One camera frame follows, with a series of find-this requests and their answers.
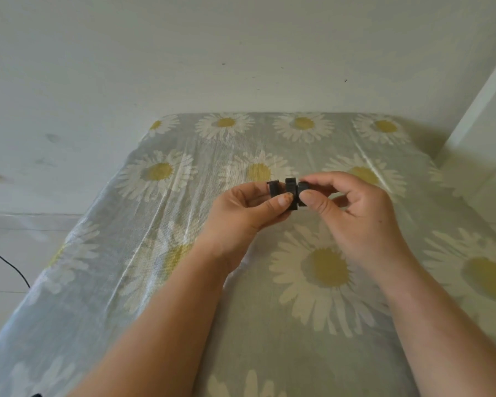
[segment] yellow flower center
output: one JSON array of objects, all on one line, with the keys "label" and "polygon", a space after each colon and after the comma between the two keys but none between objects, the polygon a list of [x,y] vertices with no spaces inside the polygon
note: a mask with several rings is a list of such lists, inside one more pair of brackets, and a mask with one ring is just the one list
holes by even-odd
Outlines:
[{"label": "yellow flower center", "polygon": [[347,263],[332,249],[316,249],[310,258],[314,276],[324,286],[340,287],[349,282]]},{"label": "yellow flower center", "polygon": [[235,120],[230,118],[230,117],[224,117],[224,118],[218,120],[215,125],[218,126],[219,128],[225,128],[227,126],[234,126]]},{"label": "yellow flower center", "polygon": [[154,131],[154,130],[156,130],[156,129],[160,128],[160,125],[162,125],[162,122],[161,122],[160,120],[155,121],[155,122],[151,125],[151,127],[149,128],[149,130],[150,130],[150,131]]},{"label": "yellow flower center", "polygon": [[298,117],[294,120],[294,126],[299,130],[306,131],[314,128],[314,121],[306,117]]},{"label": "yellow flower center", "polygon": [[381,119],[380,121],[375,121],[375,126],[384,133],[397,132],[397,126],[393,122],[386,119]]},{"label": "yellow flower center", "polygon": [[55,263],[60,259],[62,252],[64,251],[65,246],[66,246],[66,244],[61,245],[61,247],[56,252],[56,254],[53,255],[53,258],[51,258],[50,263],[48,263],[48,267],[55,265]]},{"label": "yellow flower center", "polygon": [[149,167],[147,173],[145,174],[145,180],[147,181],[160,181],[171,177],[173,173],[173,166],[169,163],[158,163],[154,166]]},{"label": "yellow flower center", "polygon": [[172,247],[167,251],[165,260],[163,261],[163,275],[168,278],[173,273],[174,268],[178,265],[180,260],[186,253],[193,247],[192,243],[186,243]]},{"label": "yellow flower center", "polygon": [[254,163],[246,169],[246,176],[250,181],[269,181],[272,175],[270,168],[263,163]]},{"label": "yellow flower center", "polygon": [[349,173],[356,175],[367,183],[377,185],[379,183],[379,178],[377,175],[367,167],[353,167],[349,170]]},{"label": "yellow flower center", "polygon": [[465,263],[461,273],[475,291],[496,301],[496,262],[473,258]]}]

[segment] hand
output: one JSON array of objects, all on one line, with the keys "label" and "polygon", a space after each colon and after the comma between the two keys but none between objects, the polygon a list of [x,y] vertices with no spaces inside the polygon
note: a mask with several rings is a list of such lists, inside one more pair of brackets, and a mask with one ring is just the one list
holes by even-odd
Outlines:
[{"label": "hand", "polygon": [[227,272],[231,273],[259,230],[290,216],[286,210],[292,199],[291,193],[271,198],[264,181],[235,186],[213,202],[196,242],[206,249],[212,248],[217,258],[225,260]]},{"label": "hand", "polygon": [[[300,199],[319,213],[344,255],[373,278],[398,262],[415,261],[383,189],[341,171],[315,173],[301,181],[311,189],[303,191]],[[345,195],[329,199],[335,192]]]}]

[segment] left hand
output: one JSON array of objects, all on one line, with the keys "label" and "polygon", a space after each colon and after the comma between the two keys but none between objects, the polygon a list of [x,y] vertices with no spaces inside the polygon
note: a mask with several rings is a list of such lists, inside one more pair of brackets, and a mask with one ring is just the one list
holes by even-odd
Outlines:
[{"label": "left hand", "polygon": [[231,273],[241,263],[259,230],[290,216],[286,210],[292,199],[291,193],[271,198],[264,181],[235,186],[213,202],[196,243],[211,248],[213,255],[224,260],[227,272]]}]

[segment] forearm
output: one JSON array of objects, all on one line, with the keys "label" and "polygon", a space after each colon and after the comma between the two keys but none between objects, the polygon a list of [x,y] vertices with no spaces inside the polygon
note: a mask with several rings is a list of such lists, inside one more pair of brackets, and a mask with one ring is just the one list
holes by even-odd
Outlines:
[{"label": "forearm", "polygon": [[72,396],[188,396],[226,274],[195,245]]},{"label": "forearm", "polygon": [[414,260],[379,275],[423,396],[496,396],[496,346]]}]

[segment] small black object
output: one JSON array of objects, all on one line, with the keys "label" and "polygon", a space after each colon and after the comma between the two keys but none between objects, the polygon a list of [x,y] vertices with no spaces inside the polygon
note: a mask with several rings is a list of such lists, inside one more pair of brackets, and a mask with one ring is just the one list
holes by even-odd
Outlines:
[{"label": "small black object", "polygon": [[[279,194],[282,194],[281,189],[279,188],[279,180],[274,180],[274,181],[268,181],[267,182],[269,190],[270,190],[270,196],[278,196]],[[309,183],[306,183],[304,181],[300,181],[298,184],[296,184],[296,179],[295,178],[285,178],[284,180],[284,191],[285,192],[290,192],[291,194],[294,195],[294,199],[292,200],[292,203],[288,207],[287,210],[297,210],[298,206],[306,206],[300,199],[299,199],[299,194],[301,191],[304,191],[305,189],[309,189]]]}]

